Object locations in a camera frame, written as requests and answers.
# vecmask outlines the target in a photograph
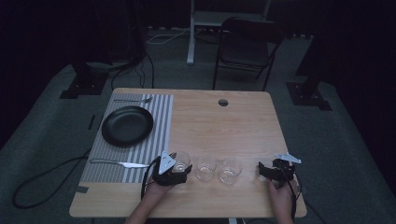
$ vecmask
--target plate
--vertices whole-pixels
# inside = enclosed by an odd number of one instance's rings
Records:
[[[102,136],[116,147],[130,147],[145,139],[154,119],[147,109],[129,105],[113,111],[102,125]]]

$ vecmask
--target table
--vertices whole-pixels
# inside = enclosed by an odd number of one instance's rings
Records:
[[[254,21],[264,21],[268,14],[271,0],[266,0],[262,14],[252,13],[230,13],[230,12],[216,12],[216,11],[197,11],[195,10],[195,2],[191,0],[191,14],[190,14],[190,42],[189,52],[187,54],[187,64],[192,65],[194,63],[194,52],[195,52],[195,25],[203,26],[221,26],[221,24],[230,17],[241,17],[245,19],[251,19]]]
[[[288,149],[267,92],[115,89],[114,93],[172,94],[168,152],[188,152],[193,168],[197,158],[206,153],[242,161],[243,171],[233,185],[221,183],[219,174],[202,182],[192,169],[187,182],[169,191],[150,217],[273,216],[257,165],[259,161],[268,164],[275,153]],[[219,105],[220,99],[229,104]],[[79,185],[89,189],[76,193],[70,207],[72,217],[128,217],[140,202],[140,183]],[[301,196],[296,216],[305,214]]]

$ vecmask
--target striped placemat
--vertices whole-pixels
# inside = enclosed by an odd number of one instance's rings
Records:
[[[149,97],[153,97],[153,99],[148,104],[114,103],[115,99],[142,100]],[[151,113],[154,118],[154,126],[151,133],[142,142],[132,147],[121,148],[110,145],[103,138],[102,130],[99,128],[93,142],[92,151],[82,173],[81,182],[141,183],[146,168],[126,169],[117,164],[90,163],[89,160],[105,159],[150,164],[163,151],[168,151],[173,95],[113,93],[103,120],[114,110],[127,105],[138,105]]]

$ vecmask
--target clear glass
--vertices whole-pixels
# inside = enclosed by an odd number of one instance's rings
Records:
[[[216,170],[216,159],[211,156],[198,158],[196,165],[197,177],[202,181],[208,181],[213,178]]]
[[[180,151],[176,153],[175,166],[172,170],[173,173],[181,173],[190,166],[191,159],[187,152]]]
[[[241,161],[236,158],[227,158],[221,165],[219,178],[224,184],[233,184],[241,173]]]

